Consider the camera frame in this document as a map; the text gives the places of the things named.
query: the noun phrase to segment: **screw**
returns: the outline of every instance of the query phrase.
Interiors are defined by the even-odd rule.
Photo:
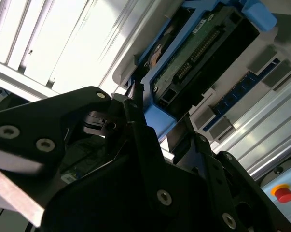
[[[97,96],[99,96],[100,98],[105,98],[106,96],[103,93],[97,93]]]
[[[207,139],[203,136],[203,135],[200,135],[200,139],[203,141],[203,142],[206,142]]]
[[[169,206],[172,203],[171,195],[163,189],[157,191],[157,198],[163,205]]]
[[[0,137],[3,139],[14,139],[20,135],[20,130],[12,125],[0,127]]]
[[[280,166],[278,166],[278,167],[276,167],[276,168],[273,169],[273,172],[275,174],[277,174],[277,175],[278,174],[281,174],[283,171],[284,171],[284,169],[282,167],[280,167]]]
[[[43,152],[53,151],[55,148],[55,143],[50,139],[39,139],[36,142],[36,147],[38,150]]]
[[[224,223],[226,223],[227,226],[229,226],[229,228],[231,228],[233,230],[236,228],[236,221],[233,219],[233,217],[230,214],[223,213],[222,219],[223,219]]]
[[[225,153],[225,155],[226,155],[226,157],[228,158],[228,160],[232,160],[232,159],[233,159],[232,156],[230,156],[229,153]]]

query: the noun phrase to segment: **blue connector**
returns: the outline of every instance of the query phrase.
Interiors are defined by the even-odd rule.
[[[215,117],[203,128],[208,131],[225,113],[227,113],[239,100],[268,75],[278,64],[279,59],[273,60],[258,76],[248,72],[223,98],[212,108]]]

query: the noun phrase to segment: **emergency stop button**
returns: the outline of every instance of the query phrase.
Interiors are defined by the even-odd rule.
[[[272,188],[271,194],[277,198],[280,203],[287,203],[291,201],[291,191],[288,184],[276,185]]]

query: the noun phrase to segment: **blue plastic tab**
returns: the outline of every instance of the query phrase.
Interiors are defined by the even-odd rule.
[[[155,129],[159,141],[162,140],[177,123],[173,117],[154,104],[145,111],[144,115],[147,125]]]
[[[260,30],[268,31],[276,25],[277,19],[260,1],[242,0],[240,2],[244,5],[242,13]]]

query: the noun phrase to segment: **label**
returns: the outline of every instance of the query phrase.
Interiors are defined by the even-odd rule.
[[[193,34],[196,34],[201,28],[202,26],[206,23],[205,19],[201,19],[200,23],[198,23],[198,25],[195,27],[195,29],[193,30]]]

